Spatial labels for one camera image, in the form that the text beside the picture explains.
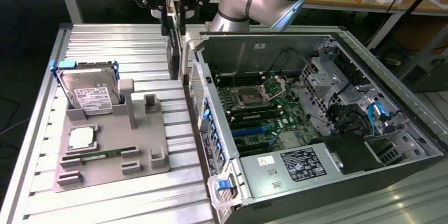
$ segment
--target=floor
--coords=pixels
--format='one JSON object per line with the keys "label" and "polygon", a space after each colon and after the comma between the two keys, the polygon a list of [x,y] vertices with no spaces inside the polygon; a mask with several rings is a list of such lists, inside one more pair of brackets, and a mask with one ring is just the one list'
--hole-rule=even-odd
{"label": "floor", "polygon": [[[157,23],[132,0],[78,0],[78,5],[85,23]],[[188,23],[210,21],[216,9],[216,4],[204,6]],[[0,10],[1,132],[30,117],[57,27],[60,23],[70,21],[62,0],[0,0]],[[374,33],[382,17],[384,14],[309,9],[301,12],[293,25],[342,25],[360,41],[365,41]],[[394,42],[388,41],[385,48],[393,45]],[[26,122],[0,134],[0,202],[25,129]]]}

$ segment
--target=hard drive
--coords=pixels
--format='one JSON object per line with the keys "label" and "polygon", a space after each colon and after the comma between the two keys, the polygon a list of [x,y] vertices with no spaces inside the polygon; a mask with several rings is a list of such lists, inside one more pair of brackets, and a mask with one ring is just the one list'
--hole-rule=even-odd
{"label": "hard drive", "polygon": [[85,115],[112,113],[112,105],[121,103],[117,70],[116,61],[101,63],[61,61],[57,68],[52,68],[70,109],[82,109]]}

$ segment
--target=motherboard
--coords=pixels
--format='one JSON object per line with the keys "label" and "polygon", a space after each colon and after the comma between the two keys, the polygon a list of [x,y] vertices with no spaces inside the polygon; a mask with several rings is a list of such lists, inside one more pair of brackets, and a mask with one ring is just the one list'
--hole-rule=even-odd
{"label": "motherboard", "polygon": [[256,80],[232,78],[217,85],[240,157],[305,146],[317,137],[286,77]]}

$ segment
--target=black pole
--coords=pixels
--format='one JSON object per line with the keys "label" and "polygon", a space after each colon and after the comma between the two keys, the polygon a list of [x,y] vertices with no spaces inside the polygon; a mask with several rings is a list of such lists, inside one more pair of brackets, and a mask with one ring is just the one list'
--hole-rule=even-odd
{"label": "black pole", "polygon": [[421,3],[422,0],[416,0],[413,2],[413,4],[410,5],[410,7],[408,8],[406,12],[402,14],[402,16],[400,17],[398,21],[394,23],[390,31],[386,33],[386,35],[384,36],[384,39],[380,41],[378,45],[370,49],[370,52],[373,54],[377,53],[378,48],[381,47],[381,45],[384,44],[384,42],[388,40],[388,38],[393,35],[393,33],[396,32],[396,30],[398,29],[400,25],[402,24],[405,18],[412,14],[412,12],[414,11],[414,9],[417,8],[418,4]]}

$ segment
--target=power supply label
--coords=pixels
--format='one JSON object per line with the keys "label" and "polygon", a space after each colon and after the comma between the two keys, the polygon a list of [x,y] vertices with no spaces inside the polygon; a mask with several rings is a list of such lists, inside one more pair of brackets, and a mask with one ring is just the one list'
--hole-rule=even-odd
{"label": "power supply label", "polygon": [[112,109],[106,87],[74,89],[74,94],[84,111]]}
{"label": "power supply label", "polygon": [[294,182],[326,175],[312,148],[281,153],[281,159]]}

